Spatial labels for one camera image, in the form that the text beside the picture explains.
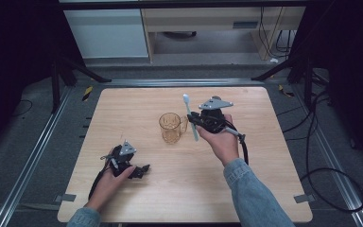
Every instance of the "white spoon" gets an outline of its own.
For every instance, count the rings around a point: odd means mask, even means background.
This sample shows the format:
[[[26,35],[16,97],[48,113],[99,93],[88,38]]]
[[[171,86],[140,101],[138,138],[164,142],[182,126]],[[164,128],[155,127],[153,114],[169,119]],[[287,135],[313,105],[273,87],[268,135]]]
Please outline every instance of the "white spoon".
[[[188,96],[188,94],[184,94],[182,95],[182,99],[184,100],[185,107],[187,107],[187,113],[191,115],[190,108],[188,107],[188,103],[190,102],[190,97]],[[193,123],[191,123],[191,129],[193,129],[194,139],[198,141],[199,136],[197,135],[196,126]]]

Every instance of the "tabletop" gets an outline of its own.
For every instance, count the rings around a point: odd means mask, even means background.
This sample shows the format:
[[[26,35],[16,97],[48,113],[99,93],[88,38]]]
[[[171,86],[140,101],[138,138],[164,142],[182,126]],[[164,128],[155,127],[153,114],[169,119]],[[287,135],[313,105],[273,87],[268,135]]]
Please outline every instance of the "tabletop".
[[[285,143],[268,92],[262,87],[116,88],[103,90],[66,190],[76,195],[63,201],[59,221],[68,221],[88,198],[96,174],[104,165],[100,157],[125,140],[136,149],[131,163],[150,164],[143,179],[128,180],[102,212],[104,222],[239,222],[223,165],[211,147],[197,142],[190,125],[179,142],[169,145],[161,136],[159,118],[164,113],[186,115],[182,95],[190,96],[190,109],[211,96],[231,101],[222,109],[246,134],[250,166],[272,191],[294,222],[311,220],[296,168]]]

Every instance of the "blue sleeve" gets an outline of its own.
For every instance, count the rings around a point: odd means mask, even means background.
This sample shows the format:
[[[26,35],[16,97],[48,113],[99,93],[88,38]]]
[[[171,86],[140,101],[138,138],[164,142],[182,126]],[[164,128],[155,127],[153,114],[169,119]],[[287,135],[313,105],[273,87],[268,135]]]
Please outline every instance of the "blue sleeve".
[[[227,164],[223,174],[232,189],[234,208],[242,226],[294,226],[270,190],[242,159]]]
[[[70,218],[67,227],[98,227],[101,222],[99,213],[91,208],[83,207]]]

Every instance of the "hand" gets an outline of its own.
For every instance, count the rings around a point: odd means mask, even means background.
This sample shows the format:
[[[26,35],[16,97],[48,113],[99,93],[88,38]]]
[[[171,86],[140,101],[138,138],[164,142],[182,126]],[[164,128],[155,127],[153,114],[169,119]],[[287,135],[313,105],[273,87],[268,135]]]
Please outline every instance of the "hand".
[[[130,166],[118,177],[114,177],[111,169],[107,169],[96,185],[93,196],[91,196],[84,207],[93,208],[96,211],[101,212],[102,208],[111,199],[117,188],[119,188],[119,186],[128,178],[134,169],[135,166]]]
[[[233,123],[231,115],[224,115],[226,120]],[[237,136],[225,130],[212,134],[200,126],[197,126],[197,131],[199,136],[209,143],[215,156],[222,162],[223,166],[238,158]]]

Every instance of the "black stand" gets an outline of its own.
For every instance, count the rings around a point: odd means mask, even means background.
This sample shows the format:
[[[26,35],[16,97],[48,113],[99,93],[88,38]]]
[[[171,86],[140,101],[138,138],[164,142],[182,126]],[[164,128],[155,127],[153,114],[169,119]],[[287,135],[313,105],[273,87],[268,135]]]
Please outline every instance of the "black stand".
[[[59,75],[64,81],[66,86],[74,86],[77,82],[76,77],[70,68],[75,68],[79,72],[85,74],[86,76],[94,79],[97,82],[111,82],[111,79],[104,79],[101,76],[95,74],[94,72],[88,70],[86,67],[83,67],[74,61],[71,61],[64,57],[57,57],[53,60],[51,65],[51,74],[52,74],[52,97],[53,97],[53,107],[52,114],[58,109],[61,104],[60,98],[60,84],[59,84]]]
[[[294,41],[291,54],[288,59],[274,68],[267,71],[265,74],[252,78],[251,80],[265,80],[279,71],[291,68],[288,75],[289,83],[297,83],[301,78],[305,79],[304,83],[304,103],[310,108],[312,96],[312,75],[314,68],[314,55],[316,52],[317,37],[323,26],[327,25],[328,14],[336,0],[324,5],[308,6],[305,9],[304,16],[300,23],[296,39]]]
[[[17,4],[18,5],[15,7],[18,7],[22,11],[22,16],[29,19],[28,21],[30,21],[33,31],[42,38],[44,52],[51,61],[52,113],[54,113],[61,104],[59,76],[66,86],[74,86],[77,82],[77,79],[72,72],[74,69],[97,82],[112,81],[111,79],[102,78],[83,65],[84,62],[77,48],[76,41],[74,40],[70,27],[68,27],[66,18],[61,9],[35,8],[35,6],[32,6],[26,0]],[[46,19],[44,18],[46,17],[50,17],[49,20],[47,20],[49,22],[45,21]],[[67,56],[76,59],[78,62],[70,60]]]

